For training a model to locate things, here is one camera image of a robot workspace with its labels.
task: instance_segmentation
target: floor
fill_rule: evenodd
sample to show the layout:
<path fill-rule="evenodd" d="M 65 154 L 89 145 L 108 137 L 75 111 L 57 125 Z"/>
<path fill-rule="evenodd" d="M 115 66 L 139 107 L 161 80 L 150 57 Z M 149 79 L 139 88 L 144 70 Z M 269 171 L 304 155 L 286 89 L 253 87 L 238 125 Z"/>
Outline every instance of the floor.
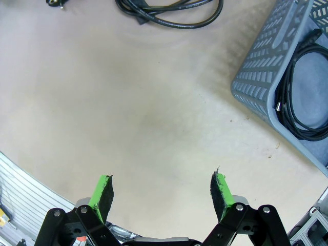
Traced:
<path fill-rule="evenodd" d="M 163 17 L 199 21 L 215 4 Z M 0 150 L 73 202 L 114 175 L 109 220 L 145 236 L 203 240 L 218 167 L 233 194 L 274 205 L 290 230 L 328 181 L 230 93 L 272 6 L 225 1 L 214 23 L 185 31 L 139 26 L 114 0 L 64 11 L 1 0 Z"/>

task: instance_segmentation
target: black cable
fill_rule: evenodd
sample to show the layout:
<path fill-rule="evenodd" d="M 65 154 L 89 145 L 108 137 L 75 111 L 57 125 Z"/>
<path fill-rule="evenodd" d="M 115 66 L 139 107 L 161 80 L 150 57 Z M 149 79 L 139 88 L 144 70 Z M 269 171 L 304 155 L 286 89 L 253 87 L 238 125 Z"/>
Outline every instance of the black cable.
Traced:
<path fill-rule="evenodd" d="M 276 90 L 276 110 L 280 122 L 298 139 L 308 141 L 320 141 L 328 137 L 328 122 L 318 128 L 311 128 L 296 117 L 292 101 L 293 75 L 296 62 L 306 54 L 319 53 L 328 59 L 328 49 L 315 43 L 321 34 L 321 29 L 314 29 L 303 42 L 297 45 Z"/>
<path fill-rule="evenodd" d="M 137 16 L 166 27 L 179 28 L 179 29 L 195 29 L 195 28 L 204 27 L 212 23 L 220 15 L 223 8 L 223 0 L 219 0 L 217 9 L 208 19 L 193 24 L 182 24 L 182 23 L 169 22 L 167 20 L 157 18 L 156 15 L 167 11 L 195 8 L 207 4 L 212 0 L 198 0 L 196 2 L 191 2 L 191 3 L 188 3 L 190 2 L 190 0 L 179 0 L 176 3 L 171 4 L 169 6 L 147 6 L 147 7 L 139 6 L 138 4 L 136 4 L 135 0 L 115 0 L 115 1 L 119 9 L 123 11 L 125 14 Z"/>

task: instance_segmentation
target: basket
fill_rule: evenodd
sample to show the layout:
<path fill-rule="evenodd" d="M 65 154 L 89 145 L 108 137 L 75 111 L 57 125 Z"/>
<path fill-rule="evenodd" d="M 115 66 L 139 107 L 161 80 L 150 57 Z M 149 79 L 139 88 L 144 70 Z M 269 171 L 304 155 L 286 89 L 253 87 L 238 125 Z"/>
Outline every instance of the basket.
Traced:
<path fill-rule="evenodd" d="M 267 122 L 328 177 L 328 138 L 298 140 L 278 120 L 275 91 L 297 44 L 313 29 L 328 48 L 328 0 L 278 0 L 232 84 L 233 96 Z M 293 105 L 297 117 L 312 127 L 328 120 L 328 61 L 311 53 L 296 64 Z"/>

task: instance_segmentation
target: corrugated metal surface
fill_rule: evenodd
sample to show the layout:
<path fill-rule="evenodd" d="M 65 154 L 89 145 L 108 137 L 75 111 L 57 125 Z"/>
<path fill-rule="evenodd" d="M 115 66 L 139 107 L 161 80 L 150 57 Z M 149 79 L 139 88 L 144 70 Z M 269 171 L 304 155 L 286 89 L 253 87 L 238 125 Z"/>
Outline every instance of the corrugated metal surface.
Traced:
<path fill-rule="evenodd" d="M 13 215 L 12 223 L 36 239 L 47 211 L 74 204 L 48 189 L 0 152 L 0 198 Z"/>

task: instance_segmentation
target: power cord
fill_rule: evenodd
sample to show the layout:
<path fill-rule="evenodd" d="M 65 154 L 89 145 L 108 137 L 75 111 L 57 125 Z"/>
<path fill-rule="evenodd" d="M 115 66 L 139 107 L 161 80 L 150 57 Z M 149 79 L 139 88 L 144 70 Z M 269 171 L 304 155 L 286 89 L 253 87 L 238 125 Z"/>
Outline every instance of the power cord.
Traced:
<path fill-rule="evenodd" d="M 223 0 L 219 0 L 217 9 L 215 12 L 206 20 L 193 24 L 182 24 L 169 22 L 164 19 L 157 18 L 156 15 L 167 12 L 176 11 L 183 9 L 195 8 L 211 2 L 212 0 L 198 0 L 196 2 L 188 3 L 190 0 L 179 0 L 174 4 L 168 6 L 148 6 L 144 0 L 115 0 L 117 6 L 125 14 L 136 16 L 140 24 L 147 21 L 151 21 L 166 27 L 178 28 L 178 29 L 195 29 L 204 27 L 212 23 L 221 13 L 223 8 Z"/>
<path fill-rule="evenodd" d="M 328 59 L 328 49 L 315 43 L 321 35 L 321 29 L 314 29 L 297 45 L 276 90 L 276 111 L 279 121 L 298 139 L 308 141 L 320 141 L 328 137 L 328 122 L 318 128 L 311 128 L 296 117 L 292 102 L 293 75 L 296 62 L 306 54 L 319 53 Z"/>

